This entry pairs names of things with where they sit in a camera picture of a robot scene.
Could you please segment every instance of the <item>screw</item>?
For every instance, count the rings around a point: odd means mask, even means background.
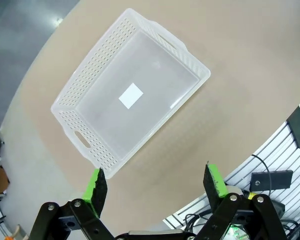
[[[259,196],[256,200],[261,204],[264,202],[264,198],[262,196]]]
[[[237,198],[236,195],[231,195],[231,196],[230,196],[230,200],[231,200],[231,201],[237,201],[237,199],[238,199],[238,198]]]
[[[80,202],[80,201],[76,201],[76,202],[74,203],[74,206],[75,206],[75,207],[80,207],[80,206],[81,206],[81,202]]]

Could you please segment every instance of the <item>perforated basket side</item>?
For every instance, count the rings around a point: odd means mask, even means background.
[[[210,74],[210,71],[188,51],[176,49],[165,39],[163,39],[162,36],[160,37],[151,21],[145,19],[137,12],[134,13],[134,16],[135,20],[146,34],[152,37],[157,43],[163,46],[164,49],[166,49],[176,59],[183,63],[195,76],[197,76],[199,79],[203,79],[205,76]]]
[[[57,104],[76,106],[135,31],[136,26],[124,15],[120,16],[76,69],[62,90]]]
[[[103,168],[105,173],[111,172],[113,166],[118,163],[118,159],[111,153],[111,150],[103,143],[100,137],[90,130],[84,119],[74,110],[60,111],[59,117],[71,131],[80,132],[88,142],[90,148],[87,148],[86,152],[88,153],[89,159],[93,159],[92,163],[97,168]]]

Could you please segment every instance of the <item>gray floor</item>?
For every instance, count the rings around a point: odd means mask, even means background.
[[[56,202],[62,206],[68,200],[80,198],[82,192],[66,180],[21,106],[17,91],[0,130],[5,141],[1,164],[10,180],[0,207],[10,229],[20,224],[29,234],[43,203]],[[69,239],[84,237],[74,232]]]
[[[78,0],[0,0],[0,125],[31,63]]]

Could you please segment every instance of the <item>white slatwall panel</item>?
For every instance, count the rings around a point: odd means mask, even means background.
[[[287,122],[283,123],[254,154],[264,160],[270,171],[293,171],[290,188],[273,190],[271,198],[285,204],[283,218],[300,222],[300,149],[294,142]],[[265,166],[258,159],[249,157],[225,178],[225,182],[249,190],[251,173],[265,171]],[[207,195],[204,194],[165,218],[163,222],[171,229],[179,229],[185,226],[184,219],[187,214],[197,214],[209,208]]]

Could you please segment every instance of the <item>black cable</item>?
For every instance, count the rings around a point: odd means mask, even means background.
[[[205,220],[208,220],[208,218],[206,218],[205,216],[208,215],[208,214],[211,214],[212,213],[212,210],[211,209],[208,209],[208,210],[205,210],[205,211],[202,211],[198,214],[194,214],[194,213],[190,213],[190,214],[187,214],[185,216],[185,231],[189,231],[189,232],[192,232],[193,231],[193,228],[194,228],[194,225],[195,225],[195,222],[202,218],[202,219],[205,219]]]
[[[202,211],[200,213],[197,214],[197,216],[194,216],[190,221],[189,221],[189,227],[192,230],[192,228],[194,227],[195,222],[199,219],[199,218],[204,218],[204,216],[211,214],[212,210],[208,209],[205,211]]]
[[[298,234],[300,231],[300,224],[298,226],[296,226],[294,229],[292,229],[292,232],[290,232],[287,235],[287,240],[291,240],[295,237],[296,234]]]
[[[271,195],[271,189],[272,189],[272,182],[271,182],[271,175],[270,175],[269,168],[266,165],[266,163],[260,157],[258,157],[257,155],[254,155],[254,154],[252,154],[251,156],[255,157],[256,159],[259,159],[260,162],[265,166],[266,171],[268,172],[268,175],[269,175],[269,194],[268,194],[268,196],[270,197],[270,195]]]
[[[296,222],[295,220],[291,220],[291,219],[280,219],[281,223],[289,223],[289,224],[294,224],[296,227],[299,226],[299,223]]]
[[[285,230],[288,230],[289,233],[291,233],[291,228],[288,226],[288,225],[282,225],[282,227],[285,229]]]
[[[193,218],[190,219],[191,223],[190,223],[190,221],[188,222],[189,216],[193,216]],[[191,224],[192,223],[194,224],[195,221],[198,220],[198,219],[200,219],[200,218],[208,220],[208,218],[206,218],[204,216],[200,216],[199,214],[189,213],[189,214],[185,215],[185,217],[184,217],[185,231],[192,232],[194,226],[191,226]]]

